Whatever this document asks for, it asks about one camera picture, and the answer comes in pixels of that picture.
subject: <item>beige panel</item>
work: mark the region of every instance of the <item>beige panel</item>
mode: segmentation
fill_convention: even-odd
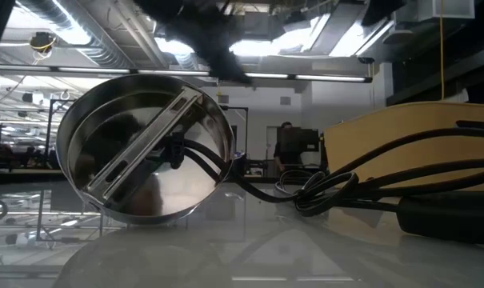
[[[392,106],[325,129],[329,168],[336,171],[348,162],[395,139],[419,132],[455,127],[456,121],[484,122],[484,105],[417,102]],[[484,158],[484,139],[432,138],[392,150],[356,169],[361,179],[376,178],[440,162]],[[395,186],[440,182],[475,174],[465,170],[399,183]],[[484,184],[468,190],[484,190]]]

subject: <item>person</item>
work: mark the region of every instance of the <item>person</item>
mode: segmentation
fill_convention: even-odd
[[[290,122],[284,122],[281,124],[281,129],[293,128]],[[284,152],[282,151],[282,145],[280,142],[275,144],[274,160],[280,173],[286,170],[286,165],[299,165],[302,164],[302,159],[299,152]]]

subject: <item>reflective table surface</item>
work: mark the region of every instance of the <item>reflective table surface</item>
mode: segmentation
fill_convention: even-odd
[[[0,287],[484,287],[484,246],[405,234],[388,212],[302,218],[235,184],[143,228],[89,211],[65,182],[0,186],[0,200]]]

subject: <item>metal bracket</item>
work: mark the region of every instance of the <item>metal bracket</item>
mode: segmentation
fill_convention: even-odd
[[[103,205],[202,94],[185,87],[157,114],[135,140],[112,159],[85,187],[85,193]]]

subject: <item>stainless steel bowl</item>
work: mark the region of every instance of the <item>stainless steel bowl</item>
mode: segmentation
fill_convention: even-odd
[[[150,74],[112,79],[67,111],[57,135],[58,161],[82,200],[112,218],[133,224],[167,222],[188,215],[219,184],[188,158],[176,170],[169,163],[148,164],[154,144],[176,131],[224,161],[232,160],[230,125],[200,89]],[[220,175],[227,174],[203,159]]]

